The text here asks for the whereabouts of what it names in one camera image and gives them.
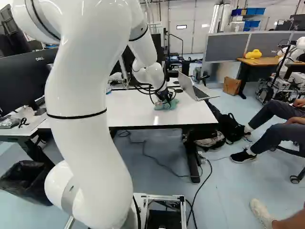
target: hand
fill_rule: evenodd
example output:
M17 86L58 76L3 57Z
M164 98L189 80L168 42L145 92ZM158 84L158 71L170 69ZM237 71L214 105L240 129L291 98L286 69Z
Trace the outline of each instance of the hand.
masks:
M289 118L289 119L286 121L286 124L293 124L293 123L299 123L299 124L305 125L305 118L301 118L301 117L292 117L292 118Z
M305 105L305 99L296 99L293 106L302 107Z

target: person's leg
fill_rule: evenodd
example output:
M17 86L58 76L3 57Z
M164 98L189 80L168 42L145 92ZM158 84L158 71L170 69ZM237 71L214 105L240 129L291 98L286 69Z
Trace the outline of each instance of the person's leg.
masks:
M288 103L271 100L248 123L250 130L260 127L273 116L288 120L292 117L302 117L305 112L290 106Z
M257 154L261 154L271 148L277 147L281 141L303 142L305 136L305 125L302 124L275 124L272 125L264 135L255 142L250 149L232 154L230 158L236 163L244 163L256 159Z
M253 199L250 207L254 215L261 221L265 229L304 229L305 228L305 205L304 209L292 217L284 220L275 220L269 214L267 207L259 200Z

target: laptop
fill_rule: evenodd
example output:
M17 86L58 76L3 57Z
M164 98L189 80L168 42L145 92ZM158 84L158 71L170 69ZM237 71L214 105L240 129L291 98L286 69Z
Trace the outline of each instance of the laptop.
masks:
M181 72L178 73L178 80L181 89L188 93L188 95L195 101L202 101L205 99L219 97L219 94L217 92L208 89L203 84L193 85L193 82L190 77Z

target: desk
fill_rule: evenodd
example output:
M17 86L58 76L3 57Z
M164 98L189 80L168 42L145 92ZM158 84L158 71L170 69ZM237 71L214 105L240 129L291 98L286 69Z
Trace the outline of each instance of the desk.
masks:
M291 76L292 72L300 72L300 73L305 73L305 62L290 62L285 64L286 67L288 67L284 79L288 80L289 77Z
M116 132L132 129L189 129L195 126L209 130L218 124L205 101L196 102L186 93L179 93L176 98L180 102L175 110L155 111L148 95L136 90L112 91L106 96L108 126ZM37 128L50 130L48 120ZM185 147L191 179L194 183L199 183L197 152L194 152L196 149L193 148L194 145Z
M275 67L278 64L277 57L261 57L259 59L254 60L237 58L237 60L241 62L240 72L237 76L237 79L242 81L238 95L243 99L246 99L243 90L244 86L246 85L246 82L248 81L250 70L252 68L255 68L255 71L264 71L264 73L261 75L266 75L267 77L269 77L275 71Z
M40 116L34 116L30 125L20 129L18 126L12 129L1 129L0 141L18 143L33 161L43 162L53 167L54 163L31 141L37 135L37 126L46 118L47 113L44 113Z

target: gray cubicle partition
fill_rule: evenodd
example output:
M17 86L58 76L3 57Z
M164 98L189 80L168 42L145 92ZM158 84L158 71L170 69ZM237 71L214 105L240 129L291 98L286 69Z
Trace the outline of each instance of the gray cubicle partition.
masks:
M278 44L287 44L290 32L272 32L272 33L252 33L246 52L253 49L259 49L263 57L275 57L278 51Z
M291 40L296 41L300 37L305 37L305 31L296 31L292 34Z
M220 34L208 36L205 61L231 61L243 57L249 34Z
M246 52L259 49L263 57L277 55L278 44L289 40L295 41L305 36L305 31L253 31L253 32L224 32L208 34L205 39L205 50L201 76L204 72L210 75L207 84L222 87L225 76L235 78L239 71L240 62Z

